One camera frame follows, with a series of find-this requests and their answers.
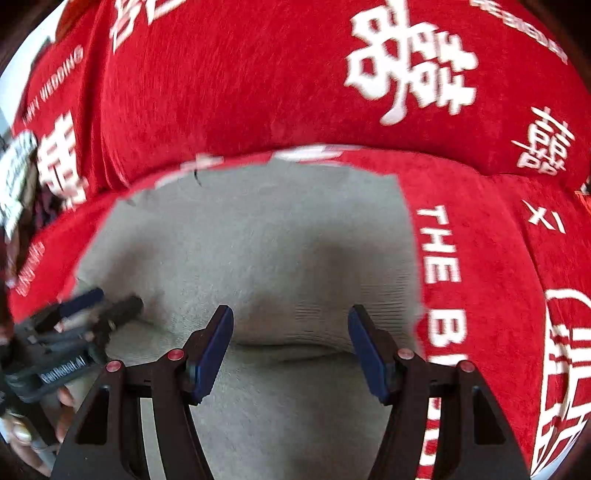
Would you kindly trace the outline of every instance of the red velvet cover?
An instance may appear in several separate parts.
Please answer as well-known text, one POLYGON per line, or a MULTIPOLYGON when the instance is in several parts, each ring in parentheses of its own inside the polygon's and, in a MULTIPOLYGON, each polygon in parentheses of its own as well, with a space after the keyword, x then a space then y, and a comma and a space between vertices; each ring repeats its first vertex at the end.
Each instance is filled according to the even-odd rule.
MULTIPOLYGON (((380 150, 334 156, 398 175, 426 356, 478 363, 532 473, 589 416, 591 226, 574 190, 591 100, 516 1, 104 0, 39 61, 21 117, 74 211, 35 238, 16 317, 68 292, 117 197, 179 168, 363 145, 380 150)), ((420 478, 436 402, 429 415, 420 478)))

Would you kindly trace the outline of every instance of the human hand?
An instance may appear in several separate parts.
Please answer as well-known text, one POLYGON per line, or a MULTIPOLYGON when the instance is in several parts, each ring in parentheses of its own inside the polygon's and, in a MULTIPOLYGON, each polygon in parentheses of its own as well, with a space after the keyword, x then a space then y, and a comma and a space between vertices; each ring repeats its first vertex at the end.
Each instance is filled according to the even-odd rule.
MULTIPOLYGON (((57 396, 61 403, 61 413, 56 426, 56 438, 58 442, 62 443, 74 419, 74 397, 66 387, 59 389, 57 396)), ((32 437, 26 425, 18 417, 9 413, 2 417, 2 423, 8 436, 7 441, 14 453, 31 468, 45 476, 50 476, 51 470, 43 463, 31 445, 32 437)))

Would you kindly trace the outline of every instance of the white chinese character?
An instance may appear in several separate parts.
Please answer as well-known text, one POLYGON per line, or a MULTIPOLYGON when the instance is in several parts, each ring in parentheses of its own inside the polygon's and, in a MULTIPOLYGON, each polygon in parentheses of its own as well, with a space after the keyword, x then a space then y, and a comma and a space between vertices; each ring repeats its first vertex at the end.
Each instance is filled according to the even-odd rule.
POLYGON ((111 27, 109 38, 113 39, 113 53, 131 35, 135 19, 142 10, 141 0, 115 0, 117 20, 111 27))
POLYGON ((187 0, 146 0, 146 15, 148 16, 148 25, 151 25, 157 18, 166 15, 187 0))
POLYGON ((570 147, 570 141, 574 140, 568 123, 559 123, 552 118, 548 107, 545 107, 544 111, 532 107, 531 111, 541 120, 531 123, 527 129, 527 140, 530 144, 524 145, 516 140, 511 140, 513 144, 525 150, 519 157, 517 166, 519 168, 534 168, 538 170, 538 173, 552 176, 556 175, 559 170, 566 171, 564 161, 568 155, 567 147, 570 147))
POLYGON ((409 88, 420 108, 437 101, 438 107, 449 105, 449 113, 457 115, 463 105, 473 104, 476 88, 464 87, 463 75, 452 77, 451 70, 455 73, 474 70, 478 66, 476 55, 462 50, 462 42, 457 35, 450 35, 449 41, 448 32, 435 35, 436 25, 422 22, 411 27, 407 0, 386 0, 386 3, 387 7, 372 8, 351 19, 352 34, 368 46, 347 56, 348 76, 345 86, 352 85, 365 98, 377 100, 390 91, 392 81, 397 82, 394 104, 382 117, 383 125, 397 124, 404 119, 409 88), (396 42, 397 57, 386 50, 385 43, 388 40, 396 42), (449 61, 452 68, 439 70, 438 63, 434 61, 425 61, 412 67, 412 52, 419 52, 425 60, 437 59, 439 63, 449 61), (371 61, 371 73, 363 71, 364 60, 371 61))
POLYGON ((41 139, 37 168, 39 182, 46 184, 58 197, 66 200, 66 207, 86 201, 87 181, 80 178, 76 166, 76 137, 72 113, 60 115, 55 130, 41 139))

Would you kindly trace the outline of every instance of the blue gripper pad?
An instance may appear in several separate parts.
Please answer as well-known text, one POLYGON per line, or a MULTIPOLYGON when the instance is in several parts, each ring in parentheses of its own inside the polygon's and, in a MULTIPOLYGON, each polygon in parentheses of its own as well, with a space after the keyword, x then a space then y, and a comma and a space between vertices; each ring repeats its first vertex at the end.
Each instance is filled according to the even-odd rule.
POLYGON ((234 313, 232 309, 228 306, 219 306, 211 322, 214 322, 220 314, 221 318, 215 327, 215 331, 205 347, 201 360, 195 367, 193 398, 198 403, 201 403, 211 393, 213 383, 216 381, 217 373, 220 370, 234 331, 234 313))
POLYGON ((365 381, 371 394, 385 404, 389 397, 386 386, 386 366, 368 332, 368 327, 373 327, 369 316, 365 319, 365 322, 368 321, 370 325, 364 325, 356 307, 349 310, 349 337, 359 358, 365 381))

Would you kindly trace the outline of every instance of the gray fabric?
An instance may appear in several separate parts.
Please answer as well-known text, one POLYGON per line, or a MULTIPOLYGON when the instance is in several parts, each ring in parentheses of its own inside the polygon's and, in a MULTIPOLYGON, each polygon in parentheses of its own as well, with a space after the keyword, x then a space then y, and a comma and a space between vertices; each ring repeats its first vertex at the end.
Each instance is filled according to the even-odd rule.
POLYGON ((78 276, 145 301, 147 321, 186 338, 218 304, 234 341, 351 350, 347 311, 413 347, 418 287, 394 177, 282 161, 205 171, 120 203, 78 276))
MULTIPOLYGON (((401 345, 421 313, 414 243, 397 182, 273 162, 199 173, 118 205, 79 268, 143 318, 108 353, 132 365, 181 346, 220 303, 236 328, 213 392, 193 410, 217 480, 358 480, 389 415, 349 353, 364 303, 401 345)), ((152 480, 163 480, 142 407, 152 480)))
MULTIPOLYGON (((389 411, 342 353, 247 368, 225 362, 193 418, 216 480, 362 480, 389 411)), ((142 406, 150 477, 164 480, 149 412, 142 406)))

